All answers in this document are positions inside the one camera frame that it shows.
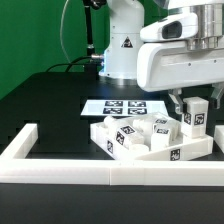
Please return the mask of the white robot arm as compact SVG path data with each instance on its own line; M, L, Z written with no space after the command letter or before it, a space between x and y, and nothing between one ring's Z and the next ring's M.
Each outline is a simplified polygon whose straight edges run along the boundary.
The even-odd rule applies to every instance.
M148 26L138 0L107 0L110 43L100 79L136 84L147 92L167 90L176 111L184 87L213 86L212 106L224 96L224 0L153 0L168 16Z

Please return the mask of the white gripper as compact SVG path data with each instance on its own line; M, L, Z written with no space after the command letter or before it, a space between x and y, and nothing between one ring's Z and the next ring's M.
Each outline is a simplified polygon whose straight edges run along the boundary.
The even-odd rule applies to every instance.
M183 87L213 84L212 106L224 95L224 40L215 49L189 51L185 41L146 43L137 57L137 83L147 92L168 90L177 114L183 113Z

